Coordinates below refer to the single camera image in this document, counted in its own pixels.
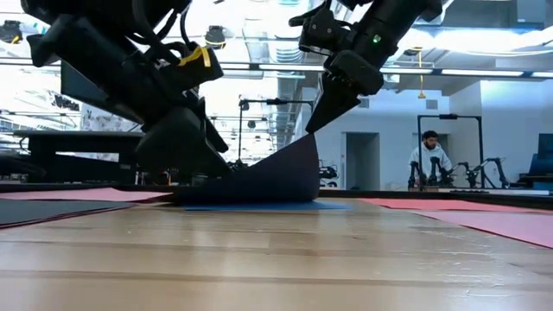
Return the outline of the pink paper sheet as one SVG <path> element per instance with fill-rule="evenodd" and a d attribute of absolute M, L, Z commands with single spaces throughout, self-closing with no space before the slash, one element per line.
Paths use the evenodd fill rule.
<path fill-rule="evenodd" d="M 121 191 L 112 187 L 0 193 L 1 200 L 87 200 L 135 202 L 167 196 L 164 192 Z"/>
<path fill-rule="evenodd" d="M 450 211 L 415 214 L 553 249 L 553 214 Z"/>

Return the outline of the long ceiling light bar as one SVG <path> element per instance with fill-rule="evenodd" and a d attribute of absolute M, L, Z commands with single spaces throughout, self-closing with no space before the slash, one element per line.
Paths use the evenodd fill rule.
<path fill-rule="evenodd" d="M 317 72 L 322 73 L 322 65 L 305 64 L 280 64 L 280 63 L 241 63 L 222 62 L 225 70 L 239 71 L 280 71 L 280 72 Z M 435 76 L 459 76 L 497 79 L 553 79 L 553 72 L 535 72 L 519 70 L 480 70 L 480 69 L 452 69 L 452 68 L 428 68 L 428 67 L 382 67 L 384 74 L 404 75 L 435 75 Z"/>

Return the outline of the silver air duct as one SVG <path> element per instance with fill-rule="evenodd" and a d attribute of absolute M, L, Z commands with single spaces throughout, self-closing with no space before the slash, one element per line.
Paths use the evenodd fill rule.
<path fill-rule="evenodd" d="M 310 0 L 246 0 L 241 31 L 250 62 L 302 62 L 301 30 L 291 28 L 289 19 L 310 8 Z"/>

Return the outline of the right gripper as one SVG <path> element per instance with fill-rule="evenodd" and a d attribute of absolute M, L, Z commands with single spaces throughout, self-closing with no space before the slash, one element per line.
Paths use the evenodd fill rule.
<path fill-rule="evenodd" d="M 324 73 L 319 78 L 320 91 L 306 126 L 308 133 L 315 133 L 355 107 L 359 94 L 374 95 L 384 84 L 379 69 L 351 50 L 331 55 L 324 67 L 332 75 Z"/>

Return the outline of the person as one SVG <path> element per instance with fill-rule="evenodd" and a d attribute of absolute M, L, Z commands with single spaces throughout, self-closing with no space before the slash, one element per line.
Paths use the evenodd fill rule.
<path fill-rule="evenodd" d="M 431 156 L 440 157 L 442 159 L 442 166 L 445 169 L 448 169 L 446 161 L 450 159 L 446 154 L 445 150 L 438 142 L 438 134 L 434 130 L 427 130 L 423 132 L 422 142 L 419 147 L 422 147 L 423 172 L 425 173 L 426 178 L 429 177 L 429 173 L 431 169 L 430 160 L 429 160 Z M 410 157 L 408 160 L 409 169 L 410 169 L 411 161 L 418 162 L 419 147 L 414 148 L 410 154 Z"/>

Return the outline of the blue paper sheet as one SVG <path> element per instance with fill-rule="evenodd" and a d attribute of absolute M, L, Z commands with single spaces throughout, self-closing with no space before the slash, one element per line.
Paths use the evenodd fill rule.
<path fill-rule="evenodd" d="M 221 212 L 221 211 L 318 211 L 318 210 L 351 210 L 352 207 L 346 204 L 327 201 L 306 201 L 306 202 L 282 202 L 282 203 L 244 203 L 225 205 L 188 205 L 180 206 L 186 211 L 196 212 Z"/>

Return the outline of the blue chair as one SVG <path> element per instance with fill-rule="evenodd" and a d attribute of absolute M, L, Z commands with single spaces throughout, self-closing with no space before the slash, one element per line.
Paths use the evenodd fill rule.
<path fill-rule="evenodd" d="M 553 192 L 553 134 L 539 134 L 529 171 L 521 174 L 518 181 L 528 188 Z"/>

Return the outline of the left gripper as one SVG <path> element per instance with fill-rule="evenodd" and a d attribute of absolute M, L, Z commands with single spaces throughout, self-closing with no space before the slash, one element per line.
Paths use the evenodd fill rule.
<path fill-rule="evenodd" d="M 131 97 L 141 131 L 147 132 L 135 149 L 141 167 L 176 168 L 212 177 L 231 172 L 221 156 L 228 145 L 206 114 L 206 100 L 195 89 L 185 90 L 162 73 L 147 73 L 137 81 Z M 199 108 L 200 116 L 188 108 Z"/>

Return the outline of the red paper sheet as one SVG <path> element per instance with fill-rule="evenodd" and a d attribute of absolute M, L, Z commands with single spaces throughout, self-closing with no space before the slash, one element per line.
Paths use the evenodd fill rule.
<path fill-rule="evenodd" d="M 410 199 L 361 199 L 365 203 L 385 206 L 391 209 L 410 209 L 422 211 L 481 211 L 500 213 L 551 213 L 551 211 L 515 206 L 501 206 L 475 203 L 463 200 L 410 200 Z"/>

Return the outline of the desk with black frame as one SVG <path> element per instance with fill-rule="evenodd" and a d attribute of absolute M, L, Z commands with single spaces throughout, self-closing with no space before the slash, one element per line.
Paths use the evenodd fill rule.
<path fill-rule="evenodd" d="M 29 183 L 133 184 L 135 148 L 143 135 L 121 131 L 17 130 L 27 155 L 0 153 L 0 175 L 22 174 Z"/>

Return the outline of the yellow tape strip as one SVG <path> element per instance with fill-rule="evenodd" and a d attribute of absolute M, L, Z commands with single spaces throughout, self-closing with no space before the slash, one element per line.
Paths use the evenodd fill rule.
<path fill-rule="evenodd" d="M 184 67 L 185 65 L 192 63 L 194 61 L 199 61 L 204 65 L 204 67 L 211 67 L 211 57 L 207 48 L 197 47 L 190 55 L 181 58 L 178 66 Z"/>

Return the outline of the dark doorway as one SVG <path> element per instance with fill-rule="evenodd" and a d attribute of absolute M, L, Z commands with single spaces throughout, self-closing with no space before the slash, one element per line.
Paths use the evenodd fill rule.
<path fill-rule="evenodd" d="M 378 133 L 346 133 L 346 190 L 380 189 L 380 139 Z"/>

